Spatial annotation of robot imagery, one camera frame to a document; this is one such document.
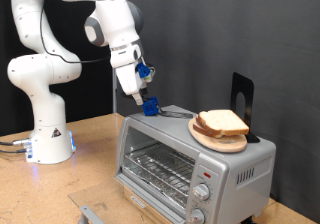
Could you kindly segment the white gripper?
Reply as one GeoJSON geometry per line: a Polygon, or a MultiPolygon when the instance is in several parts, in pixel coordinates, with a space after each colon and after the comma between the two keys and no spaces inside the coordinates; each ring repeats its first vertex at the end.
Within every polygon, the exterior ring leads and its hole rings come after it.
{"type": "Polygon", "coordinates": [[[125,48],[111,51],[110,63],[116,71],[122,90],[132,95],[136,104],[143,104],[143,97],[139,93],[143,81],[136,72],[136,66],[142,62],[142,51],[138,44],[129,44],[125,48]]]}

